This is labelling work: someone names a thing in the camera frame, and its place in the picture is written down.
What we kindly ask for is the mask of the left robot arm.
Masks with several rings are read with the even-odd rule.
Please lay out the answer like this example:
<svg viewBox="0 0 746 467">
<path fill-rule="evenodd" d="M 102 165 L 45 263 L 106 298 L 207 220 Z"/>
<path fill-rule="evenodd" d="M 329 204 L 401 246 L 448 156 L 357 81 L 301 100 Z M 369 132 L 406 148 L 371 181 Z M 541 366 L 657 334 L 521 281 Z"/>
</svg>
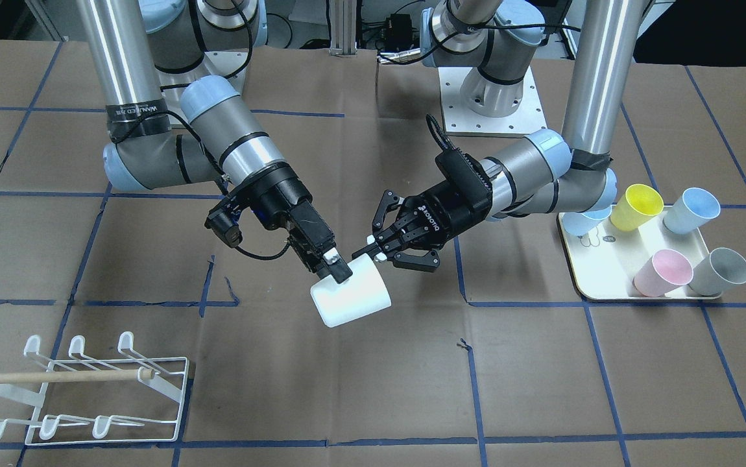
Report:
<svg viewBox="0 0 746 467">
<path fill-rule="evenodd" d="M 439 74 L 443 116 L 426 122 L 443 178 L 416 195 L 386 190 L 354 261 L 431 272 L 448 241 L 482 222 L 607 207 L 616 116 L 648 5 L 588 1 L 577 29 L 527 1 L 425 9 L 418 61 Z M 558 29 L 578 44 L 562 127 L 552 130 L 547 77 L 531 62 Z"/>
</svg>

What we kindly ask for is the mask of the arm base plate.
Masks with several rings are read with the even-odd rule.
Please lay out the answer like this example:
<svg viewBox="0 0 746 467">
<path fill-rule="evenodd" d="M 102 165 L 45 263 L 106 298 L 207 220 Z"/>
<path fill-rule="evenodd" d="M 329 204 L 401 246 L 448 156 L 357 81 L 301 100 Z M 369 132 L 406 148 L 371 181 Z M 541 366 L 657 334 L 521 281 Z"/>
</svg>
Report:
<svg viewBox="0 0 746 467">
<path fill-rule="evenodd" d="M 158 70 L 158 76 L 162 86 L 173 86 L 176 84 L 191 84 L 205 76 L 228 76 L 240 65 L 245 63 L 247 51 L 206 51 L 205 58 L 194 69 L 186 72 L 170 72 Z M 243 90 L 245 85 L 247 69 L 242 70 L 237 76 L 228 78 L 230 83 L 238 91 Z M 178 100 L 186 88 L 174 88 L 163 91 L 168 99 Z"/>
<path fill-rule="evenodd" d="M 474 67 L 447 66 L 438 72 L 448 134 L 522 137 L 547 127 L 531 68 L 510 86 L 489 82 Z"/>
</svg>

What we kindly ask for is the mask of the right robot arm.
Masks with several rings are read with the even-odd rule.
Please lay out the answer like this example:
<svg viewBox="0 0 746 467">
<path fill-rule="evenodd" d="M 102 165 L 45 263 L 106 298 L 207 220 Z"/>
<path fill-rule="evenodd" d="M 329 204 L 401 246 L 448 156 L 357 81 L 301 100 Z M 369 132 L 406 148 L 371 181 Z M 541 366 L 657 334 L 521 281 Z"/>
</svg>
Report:
<svg viewBox="0 0 746 467">
<path fill-rule="evenodd" d="M 79 1 L 106 99 L 104 167 L 116 189 L 213 181 L 224 192 L 205 226 L 239 248 L 239 217 L 286 230 L 307 270 L 352 275 L 313 195 L 232 80 L 265 41 L 261 1 Z"/>
</svg>

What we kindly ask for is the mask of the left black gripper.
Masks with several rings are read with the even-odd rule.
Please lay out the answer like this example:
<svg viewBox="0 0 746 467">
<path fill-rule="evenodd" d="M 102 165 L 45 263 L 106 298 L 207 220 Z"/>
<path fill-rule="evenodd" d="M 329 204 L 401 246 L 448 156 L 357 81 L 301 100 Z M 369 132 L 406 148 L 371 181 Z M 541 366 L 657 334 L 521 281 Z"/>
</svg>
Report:
<svg viewBox="0 0 746 467">
<path fill-rule="evenodd" d="M 482 165 L 459 148 L 443 151 L 435 163 L 444 175 L 441 183 L 406 198 L 385 190 L 367 245 L 353 252 L 353 259 L 366 254 L 397 269 L 435 272 L 439 248 L 488 216 L 492 184 Z"/>
</svg>

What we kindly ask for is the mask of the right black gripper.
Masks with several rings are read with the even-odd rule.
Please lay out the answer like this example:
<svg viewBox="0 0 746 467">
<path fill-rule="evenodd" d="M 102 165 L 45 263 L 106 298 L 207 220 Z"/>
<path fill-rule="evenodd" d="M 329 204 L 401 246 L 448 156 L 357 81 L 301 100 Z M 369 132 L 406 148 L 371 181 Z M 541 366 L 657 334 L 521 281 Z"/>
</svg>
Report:
<svg viewBox="0 0 746 467">
<path fill-rule="evenodd" d="M 225 245 L 242 240 L 239 216 L 252 210 L 266 230 L 284 228 L 288 242 L 313 273 L 330 273 L 336 283 L 352 277 L 352 270 L 335 248 L 335 236 L 311 204 L 313 196 L 289 165 L 269 165 L 250 175 L 220 201 L 205 221 Z"/>
</svg>

